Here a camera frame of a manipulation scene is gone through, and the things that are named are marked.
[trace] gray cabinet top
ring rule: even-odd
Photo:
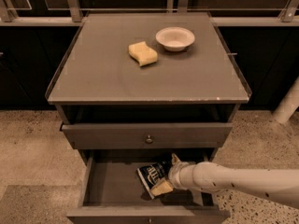
[[[165,27],[195,35],[185,51],[157,43]],[[128,46],[140,41],[158,62],[139,67]],[[206,13],[91,14],[48,97],[56,105],[246,103],[249,95]]]

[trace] drawer knob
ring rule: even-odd
[[[152,140],[151,136],[148,135],[148,136],[147,136],[147,139],[146,139],[146,143],[147,143],[147,144],[152,144],[152,142],[153,142],[153,140]]]

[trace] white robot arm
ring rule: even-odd
[[[213,162],[178,161],[168,174],[175,189],[219,193],[235,189],[299,208],[299,170],[231,169]]]

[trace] open drawer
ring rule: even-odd
[[[77,123],[62,130],[74,149],[222,147],[232,123]]]
[[[88,164],[78,208],[67,216],[76,224],[222,223],[228,216],[209,194],[173,191],[152,200],[136,169],[169,158],[170,149],[97,150]],[[176,149],[185,161],[200,161],[201,149]]]

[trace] floor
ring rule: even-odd
[[[0,111],[0,223],[68,223],[85,165],[59,132],[55,111]],[[299,169],[299,113],[288,123],[269,111],[238,111],[214,162],[234,168]],[[299,210],[228,190],[223,224],[299,223]]]

